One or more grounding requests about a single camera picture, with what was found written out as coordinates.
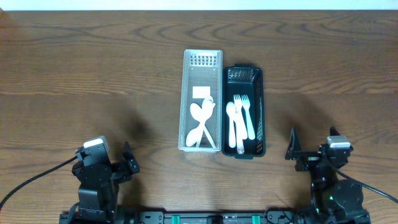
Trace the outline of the white plastic fork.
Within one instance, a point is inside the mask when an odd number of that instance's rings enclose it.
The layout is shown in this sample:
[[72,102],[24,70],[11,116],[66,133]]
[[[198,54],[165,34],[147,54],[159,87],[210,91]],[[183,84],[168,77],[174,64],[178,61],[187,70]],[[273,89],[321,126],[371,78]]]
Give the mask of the white plastic fork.
[[244,144],[241,136],[241,123],[239,122],[238,118],[238,111],[235,109],[234,122],[236,125],[236,149],[238,154],[244,154]]
[[242,103],[243,103],[243,108],[245,110],[245,115],[246,115],[246,127],[247,127],[247,132],[248,132],[248,138],[250,140],[254,140],[255,132],[254,132],[254,127],[252,125],[251,115],[249,112],[250,101],[249,101],[249,98],[247,95],[242,95]]
[[234,104],[236,107],[236,121],[238,122],[240,136],[243,140],[245,140],[248,138],[248,134],[246,131],[243,114],[242,114],[243,102],[239,95],[234,95]]

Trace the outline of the white plastic spoon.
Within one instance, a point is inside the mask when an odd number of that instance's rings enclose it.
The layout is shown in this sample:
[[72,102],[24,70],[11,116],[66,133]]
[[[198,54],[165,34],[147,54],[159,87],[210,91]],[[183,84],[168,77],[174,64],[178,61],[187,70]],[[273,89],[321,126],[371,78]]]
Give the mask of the white plastic spoon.
[[185,145],[187,147],[192,147],[199,140],[201,140],[204,132],[205,125],[200,123],[196,128],[192,129],[188,134],[185,140]]
[[229,101],[226,105],[226,113],[229,118],[229,134],[228,134],[228,144],[230,148],[236,147],[236,134],[234,130],[234,119],[236,114],[236,108],[232,101]]
[[[215,103],[207,101],[207,102],[202,102],[201,106],[201,113],[200,113],[200,119],[198,118],[197,120],[205,125],[205,122],[212,116],[213,113],[213,108],[215,107]],[[211,144],[212,148],[215,148],[215,143],[213,138],[210,135],[210,132],[208,131],[207,127],[204,127],[204,133],[209,140],[209,143]]]
[[205,134],[212,148],[216,148],[215,142],[206,127],[206,121],[211,118],[215,105],[211,100],[203,100],[201,106],[197,103],[190,105],[190,114],[194,120],[199,122],[199,125],[187,134],[186,146],[192,147],[195,144],[196,147],[201,147],[202,137]]
[[203,102],[205,103],[205,102],[207,102],[207,101],[210,101],[210,102],[213,103],[213,102],[214,102],[213,97],[210,96],[210,95],[206,96],[206,97],[204,98]]

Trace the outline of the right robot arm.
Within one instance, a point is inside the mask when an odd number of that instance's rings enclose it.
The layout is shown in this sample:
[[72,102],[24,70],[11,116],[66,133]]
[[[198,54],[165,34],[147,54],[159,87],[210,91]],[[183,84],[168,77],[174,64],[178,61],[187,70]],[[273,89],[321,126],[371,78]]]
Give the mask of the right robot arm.
[[369,212],[363,208],[362,186],[337,177],[352,151],[347,137],[334,127],[326,143],[312,152],[302,150],[296,129],[291,129],[285,159],[296,161],[295,170],[310,173],[312,204],[295,212],[294,223],[371,223]]

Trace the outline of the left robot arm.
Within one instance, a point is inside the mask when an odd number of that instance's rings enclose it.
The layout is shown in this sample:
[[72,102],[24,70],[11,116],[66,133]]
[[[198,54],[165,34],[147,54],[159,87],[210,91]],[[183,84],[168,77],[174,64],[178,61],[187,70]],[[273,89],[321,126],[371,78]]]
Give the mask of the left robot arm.
[[124,143],[119,162],[112,163],[106,141],[98,139],[76,152],[78,162],[72,174],[80,181],[79,202],[60,223],[138,223],[138,214],[118,205],[119,185],[130,181],[140,171],[128,142]]

